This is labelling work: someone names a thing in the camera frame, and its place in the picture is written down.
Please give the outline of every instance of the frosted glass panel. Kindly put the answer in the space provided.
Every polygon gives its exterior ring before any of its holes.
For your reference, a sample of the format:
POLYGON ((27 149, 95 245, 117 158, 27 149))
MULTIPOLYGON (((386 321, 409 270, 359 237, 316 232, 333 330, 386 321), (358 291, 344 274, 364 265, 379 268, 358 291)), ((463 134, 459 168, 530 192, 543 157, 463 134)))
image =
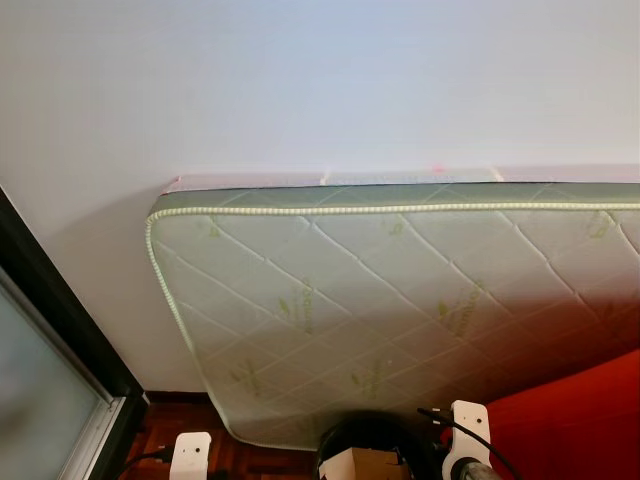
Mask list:
POLYGON ((0 288, 0 478, 58 477, 102 400, 0 288))

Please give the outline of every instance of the white bracket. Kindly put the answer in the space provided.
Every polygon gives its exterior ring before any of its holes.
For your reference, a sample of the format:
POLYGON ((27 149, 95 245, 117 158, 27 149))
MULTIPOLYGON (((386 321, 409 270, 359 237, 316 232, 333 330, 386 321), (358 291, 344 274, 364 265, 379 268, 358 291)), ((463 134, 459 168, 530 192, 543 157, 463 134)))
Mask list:
POLYGON ((211 435, 181 433, 176 439, 169 480, 207 480, 211 435))
MULTIPOLYGON (((491 441, 489 414, 484 405, 456 400, 451 404, 451 411, 453 412, 453 420, 456 423, 468 428, 487 442, 491 441)), ((452 430, 453 443, 451 445, 451 451, 442 464, 443 480, 452 480, 451 469, 455 463, 462 458, 475 458, 480 463, 488 467, 491 466, 491 463, 489 463, 489 449, 487 447, 457 428, 452 427, 452 430)))

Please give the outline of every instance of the quilted mattress cover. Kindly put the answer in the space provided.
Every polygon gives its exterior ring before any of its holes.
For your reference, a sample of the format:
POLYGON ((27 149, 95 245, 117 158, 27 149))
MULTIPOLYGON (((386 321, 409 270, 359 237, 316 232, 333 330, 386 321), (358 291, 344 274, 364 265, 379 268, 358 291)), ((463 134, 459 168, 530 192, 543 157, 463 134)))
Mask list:
POLYGON ((229 432, 313 449, 345 413, 486 402, 633 349, 640 186, 163 195, 149 255, 229 432))

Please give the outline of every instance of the black cable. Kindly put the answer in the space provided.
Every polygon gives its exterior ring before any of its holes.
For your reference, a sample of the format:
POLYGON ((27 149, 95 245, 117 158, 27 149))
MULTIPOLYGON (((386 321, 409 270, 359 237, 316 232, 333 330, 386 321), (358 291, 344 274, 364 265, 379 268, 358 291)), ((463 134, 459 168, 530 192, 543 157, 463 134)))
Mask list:
POLYGON ((174 446, 170 445, 165 448, 161 448, 160 450, 156 450, 155 452, 143 453, 136 457, 133 457, 127 463, 125 463, 118 473, 113 477, 113 480, 118 480, 120 475, 129 470, 132 466, 138 463, 140 460, 144 460, 145 458, 156 458, 162 460, 162 463, 171 463, 171 459, 173 458, 173 449, 174 446))
POLYGON ((489 442, 487 442, 484 438, 482 438, 477 433, 474 433, 471 430, 469 430, 468 428, 463 427, 459 423, 454 422, 453 420, 449 420, 448 418, 445 418, 445 417, 443 417, 442 415, 440 415, 440 414, 438 414, 436 412, 432 412, 431 410, 425 410, 424 408, 418 408, 418 413, 421 413, 422 415, 425 415, 425 416, 431 418, 432 420, 435 420, 436 422, 440 422, 443 425, 446 425, 448 427, 457 428, 461 432, 466 433, 470 437, 474 438, 475 440, 480 442, 482 445, 487 447, 489 449, 489 451, 491 453, 493 453, 498 458, 498 460, 500 460, 502 462, 502 464, 509 469, 509 472, 511 472, 511 475, 513 476, 513 478, 515 480, 522 480, 522 475, 520 475, 518 470, 516 470, 516 468, 513 465, 511 465, 511 462, 509 462, 509 460, 507 460, 504 457, 504 455, 502 455, 493 445, 491 445, 489 442))

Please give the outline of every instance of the parquet floor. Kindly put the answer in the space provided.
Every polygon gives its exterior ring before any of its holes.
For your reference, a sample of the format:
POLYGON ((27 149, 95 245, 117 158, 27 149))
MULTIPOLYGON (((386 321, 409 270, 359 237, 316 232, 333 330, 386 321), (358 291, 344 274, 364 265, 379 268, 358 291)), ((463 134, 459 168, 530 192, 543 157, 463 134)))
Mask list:
MULTIPOLYGON (((310 480, 313 453, 254 447, 234 440, 211 404, 152 403, 129 458, 172 445, 182 432, 207 431, 212 444, 209 478, 228 472, 229 480, 310 480)), ((169 465, 142 460, 121 480, 167 480, 169 465)))

